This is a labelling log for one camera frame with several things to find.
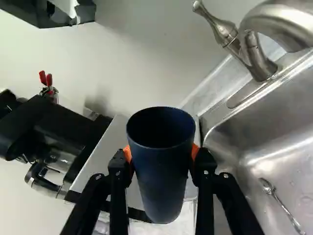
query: kitchen faucet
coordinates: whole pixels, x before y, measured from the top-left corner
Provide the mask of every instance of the kitchen faucet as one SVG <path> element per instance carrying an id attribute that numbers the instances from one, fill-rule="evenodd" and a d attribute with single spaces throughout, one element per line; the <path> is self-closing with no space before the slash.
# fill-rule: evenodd
<path id="1" fill-rule="evenodd" d="M 313 2 L 310 0 L 268 0 L 250 10 L 240 23 L 216 18 L 200 0 L 193 11 L 211 25 L 218 44 L 227 49 L 262 82 L 272 77 L 278 66 L 267 58 L 260 46 L 258 33 L 275 40 L 286 52 L 313 47 Z"/>

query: sink basin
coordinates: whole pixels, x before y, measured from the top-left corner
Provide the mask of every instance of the sink basin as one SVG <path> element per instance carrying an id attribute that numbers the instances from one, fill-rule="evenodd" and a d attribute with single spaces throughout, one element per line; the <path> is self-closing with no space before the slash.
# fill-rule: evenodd
<path id="1" fill-rule="evenodd" d="M 203 145 L 218 162 L 217 173 L 235 176 L 266 235 L 298 233 L 283 208 L 262 191 L 260 177 L 276 187 L 302 229 L 313 234 L 313 54 L 296 61 L 291 55 L 282 64 L 292 57 L 293 66 L 253 97 L 234 109 L 225 99 L 200 117 Z"/>

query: blue cup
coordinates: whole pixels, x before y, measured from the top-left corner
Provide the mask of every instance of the blue cup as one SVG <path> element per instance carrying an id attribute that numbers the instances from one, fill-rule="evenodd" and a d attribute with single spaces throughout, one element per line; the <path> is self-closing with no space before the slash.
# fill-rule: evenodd
<path id="1" fill-rule="evenodd" d="M 145 212 L 170 223 L 183 204 L 195 122 L 183 110 L 152 107 L 131 116 L 126 129 Z"/>

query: spoon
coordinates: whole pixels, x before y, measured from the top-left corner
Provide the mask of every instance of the spoon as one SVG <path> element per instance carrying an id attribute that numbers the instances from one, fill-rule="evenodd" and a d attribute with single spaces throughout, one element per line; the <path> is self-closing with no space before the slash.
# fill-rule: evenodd
<path id="1" fill-rule="evenodd" d="M 268 195 L 271 195 L 277 203 L 283 208 L 284 212 L 286 213 L 288 219 L 290 220 L 292 226 L 294 229 L 300 234 L 305 235 L 305 231 L 301 229 L 301 225 L 299 222 L 294 218 L 294 216 L 290 213 L 290 211 L 286 208 L 286 206 L 283 204 L 283 202 L 279 199 L 279 197 L 276 195 L 276 188 L 275 186 L 269 182 L 268 180 L 264 178 L 259 178 L 260 183 L 263 186 L 263 192 L 265 192 Z"/>

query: black cabinet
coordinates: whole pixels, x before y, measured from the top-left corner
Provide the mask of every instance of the black cabinet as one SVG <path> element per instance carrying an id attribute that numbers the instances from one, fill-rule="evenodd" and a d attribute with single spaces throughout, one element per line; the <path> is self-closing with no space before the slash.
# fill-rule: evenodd
<path id="1" fill-rule="evenodd" d="M 0 0 L 0 9 L 38 28 L 54 28 L 93 22 L 96 12 L 94 2 L 92 0 L 78 0 L 78 3 L 78 6 L 73 7 L 77 15 L 74 18 L 62 11 L 57 3 L 53 4 L 48 0 Z"/>

